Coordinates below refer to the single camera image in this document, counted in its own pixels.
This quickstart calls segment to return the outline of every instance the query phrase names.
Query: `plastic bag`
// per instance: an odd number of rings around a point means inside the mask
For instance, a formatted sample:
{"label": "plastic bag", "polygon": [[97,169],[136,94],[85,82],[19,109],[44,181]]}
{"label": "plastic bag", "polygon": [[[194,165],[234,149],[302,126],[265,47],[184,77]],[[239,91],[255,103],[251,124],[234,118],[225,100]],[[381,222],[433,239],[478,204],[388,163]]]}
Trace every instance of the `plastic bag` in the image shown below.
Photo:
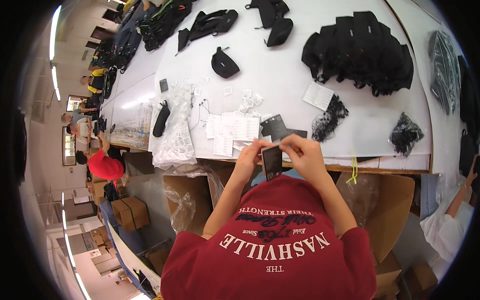
{"label": "plastic bag", "polygon": [[[153,128],[161,110],[160,103],[166,100],[170,115],[165,123],[163,135],[153,136]],[[153,114],[150,126],[149,150],[152,151],[155,167],[172,166],[177,164],[196,164],[193,156],[194,149],[188,120],[192,103],[191,86],[187,83],[173,85],[166,94],[150,100],[153,105]]]}
{"label": "plastic bag", "polygon": [[[163,176],[185,176],[195,178],[198,176],[207,176],[210,195],[212,197],[212,206],[215,208],[220,196],[223,192],[223,185],[220,182],[220,177],[214,173],[210,168],[200,165],[180,165],[169,168]],[[162,176],[163,192],[172,201],[178,204],[177,209],[170,217],[172,228],[176,233],[187,230],[188,226],[193,220],[196,211],[196,199],[192,198],[187,191],[183,196],[180,195],[173,187],[165,183]]]}
{"label": "plastic bag", "polygon": [[412,152],[413,146],[420,141],[424,134],[420,127],[415,124],[406,114],[402,112],[398,123],[393,128],[389,142],[395,147],[397,153],[403,157],[408,157]]}
{"label": "plastic bag", "polygon": [[447,115],[460,108],[460,65],[446,31],[430,36],[428,55],[432,63],[430,90]]}
{"label": "plastic bag", "polygon": [[349,180],[351,174],[342,173],[336,182],[336,188],[347,203],[359,227],[364,228],[368,217],[377,205],[380,190],[379,174],[357,175],[357,184]]}

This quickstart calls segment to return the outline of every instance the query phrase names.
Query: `black card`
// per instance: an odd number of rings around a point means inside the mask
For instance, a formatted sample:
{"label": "black card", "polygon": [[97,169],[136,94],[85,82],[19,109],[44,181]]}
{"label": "black card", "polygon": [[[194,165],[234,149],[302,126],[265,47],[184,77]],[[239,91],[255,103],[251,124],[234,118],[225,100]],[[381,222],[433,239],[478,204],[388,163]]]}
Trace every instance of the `black card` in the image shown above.
{"label": "black card", "polygon": [[296,134],[298,136],[301,136],[302,138],[307,138],[308,132],[305,130],[296,130],[296,129],[288,129],[288,134]]}
{"label": "black card", "polygon": [[278,145],[262,149],[262,171],[267,181],[282,174],[282,150]]}
{"label": "black card", "polygon": [[160,80],[160,92],[164,93],[166,91],[168,91],[168,84],[167,84],[167,79],[164,78]]}
{"label": "black card", "polygon": [[289,134],[280,115],[273,116],[260,125],[263,127],[262,135],[271,135],[272,141],[282,139]]}

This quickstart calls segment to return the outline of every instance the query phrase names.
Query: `white label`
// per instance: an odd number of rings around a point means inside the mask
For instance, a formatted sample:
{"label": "white label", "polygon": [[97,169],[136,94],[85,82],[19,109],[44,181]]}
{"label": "white label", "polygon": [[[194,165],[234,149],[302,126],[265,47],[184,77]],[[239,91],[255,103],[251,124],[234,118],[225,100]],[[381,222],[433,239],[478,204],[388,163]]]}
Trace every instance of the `white label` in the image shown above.
{"label": "white label", "polygon": [[323,85],[319,85],[316,82],[310,82],[310,85],[303,96],[303,101],[312,104],[313,106],[326,111],[330,101],[332,100],[332,96],[334,91],[324,87]]}

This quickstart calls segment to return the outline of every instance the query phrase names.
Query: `fluorescent light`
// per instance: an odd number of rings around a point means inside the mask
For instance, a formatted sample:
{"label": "fluorescent light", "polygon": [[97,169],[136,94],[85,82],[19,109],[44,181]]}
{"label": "fluorescent light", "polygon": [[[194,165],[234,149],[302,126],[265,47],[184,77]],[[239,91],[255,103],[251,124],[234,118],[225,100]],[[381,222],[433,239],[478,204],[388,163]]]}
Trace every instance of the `fluorescent light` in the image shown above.
{"label": "fluorescent light", "polygon": [[67,220],[65,218],[65,210],[64,209],[62,209],[62,211],[61,211],[61,217],[62,217],[63,229],[67,230]]}
{"label": "fluorescent light", "polygon": [[77,276],[78,285],[80,286],[80,289],[82,290],[82,293],[84,294],[85,298],[87,300],[92,300],[92,298],[90,298],[90,296],[88,295],[87,290],[85,289],[84,283],[82,282],[82,279],[80,278],[80,274],[75,272],[75,276]]}
{"label": "fluorescent light", "polygon": [[55,56],[55,35],[57,33],[57,24],[59,22],[61,5],[57,8],[52,18],[52,28],[50,29],[50,60]]}
{"label": "fluorescent light", "polygon": [[60,101],[60,90],[56,89],[55,93],[57,93],[57,100]]}
{"label": "fluorescent light", "polygon": [[55,66],[52,67],[52,79],[53,79],[53,88],[58,89],[59,84],[57,82],[57,68]]}
{"label": "fluorescent light", "polygon": [[72,250],[70,249],[70,243],[68,242],[68,235],[65,233],[65,243],[67,244],[68,256],[72,262],[72,266],[75,268],[75,261],[73,260]]}

